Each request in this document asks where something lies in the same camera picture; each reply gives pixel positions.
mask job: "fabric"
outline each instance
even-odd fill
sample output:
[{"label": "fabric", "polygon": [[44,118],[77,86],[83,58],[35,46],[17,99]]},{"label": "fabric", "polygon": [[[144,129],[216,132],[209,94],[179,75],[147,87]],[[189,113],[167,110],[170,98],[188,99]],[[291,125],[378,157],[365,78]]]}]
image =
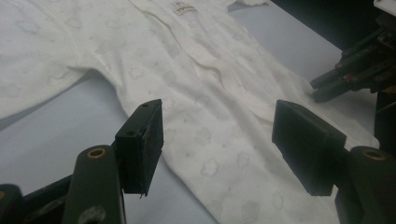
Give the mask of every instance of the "fabric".
[{"label": "fabric", "polygon": [[247,6],[257,6],[264,3],[268,3],[269,0],[236,0],[236,2]]},{"label": "fabric", "polygon": [[0,118],[62,92],[88,70],[127,115],[163,99],[163,156],[220,223],[338,223],[333,198],[307,195],[271,142],[277,99],[306,106],[376,146],[227,15],[233,1],[0,2]]}]

